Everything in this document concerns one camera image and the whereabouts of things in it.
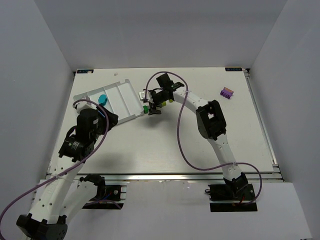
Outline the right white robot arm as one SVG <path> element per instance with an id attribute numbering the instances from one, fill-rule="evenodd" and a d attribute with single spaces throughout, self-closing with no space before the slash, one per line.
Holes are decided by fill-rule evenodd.
<path id="1" fill-rule="evenodd" d="M 177 144 L 182 158 L 191 168 L 198 171 L 212 171 L 222 169 L 223 180 L 230 194 L 236 198 L 248 186 L 248 180 L 244 172 L 236 162 L 227 138 L 227 123 L 221 106 L 217 100 L 208 101 L 189 90 L 187 82 L 179 75 L 160 71 L 155 75 L 159 88 L 149 90 L 150 79 L 146 83 L 142 101 L 149 104 L 149 115 L 160 115 L 163 103 L 173 101 L 181 104 L 177 119 Z M 186 158 L 180 140 L 180 124 L 184 108 L 188 108 L 196 116 L 197 129 L 200 135 L 208 141 L 213 148 L 219 165 L 210 168 L 199 168 L 192 165 Z"/>

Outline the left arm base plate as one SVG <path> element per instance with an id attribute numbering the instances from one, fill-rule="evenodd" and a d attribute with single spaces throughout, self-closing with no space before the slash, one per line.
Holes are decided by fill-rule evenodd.
<path id="1" fill-rule="evenodd" d="M 121 210 L 125 203 L 127 186 L 107 184 L 102 193 L 90 199 L 82 208 L 86 210 Z"/>

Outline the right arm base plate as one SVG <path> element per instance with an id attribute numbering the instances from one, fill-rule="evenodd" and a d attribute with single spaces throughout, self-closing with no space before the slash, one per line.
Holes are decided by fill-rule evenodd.
<path id="1" fill-rule="evenodd" d="M 209 196 L 212 213 L 257 212 L 256 197 L 252 184 L 249 184 L 239 195 L 233 196 L 224 184 L 211 184 L 204 193 Z"/>

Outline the dark green lego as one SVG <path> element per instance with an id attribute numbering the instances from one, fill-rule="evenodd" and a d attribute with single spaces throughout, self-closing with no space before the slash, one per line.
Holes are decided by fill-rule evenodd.
<path id="1" fill-rule="evenodd" d="M 143 106 L 143 111 L 144 111 L 145 114 L 148 114 L 149 113 L 149 108 L 146 105 L 144 105 Z"/>

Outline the blue rounded lego brick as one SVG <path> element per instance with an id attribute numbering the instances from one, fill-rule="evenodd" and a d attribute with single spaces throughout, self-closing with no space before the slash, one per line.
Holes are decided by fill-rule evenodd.
<path id="1" fill-rule="evenodd" d="M 108 102 L 108 98 L 105 94 L 101 94 L 98 98 L 98 103 L 102 106 L 105 106 Z"/>

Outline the purple lego brick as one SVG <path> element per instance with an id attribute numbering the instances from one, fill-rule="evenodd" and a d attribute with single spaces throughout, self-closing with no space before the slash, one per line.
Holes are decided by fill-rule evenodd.
<path id="1" fill-rule="evenodd" d="M 234 91 L 227 88 L 227 87 L 224 87 L 221 91 L 220 91 L 220 95 L 227 98 L 227 99 L 230 99 L 234 94 Z"/>

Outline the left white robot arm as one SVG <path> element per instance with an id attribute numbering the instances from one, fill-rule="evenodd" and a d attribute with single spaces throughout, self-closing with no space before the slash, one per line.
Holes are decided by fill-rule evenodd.
<path id="1" fill-rule="evenodd" d="M 118 124 L 118 116 L 101 104 L 81 109 L 58 151 L 59 160 L 44 182 L 44 191 L 28 214 L 20 215 L 16 225 L 32 240 L 62 240 L 68 223 L 90 200 L 101 200 L 106 193 L 104 177 L 89 174 L 79 187 L 67 195 L 74 178 L 97 150 L 99 137 L 105 137 Z"/>

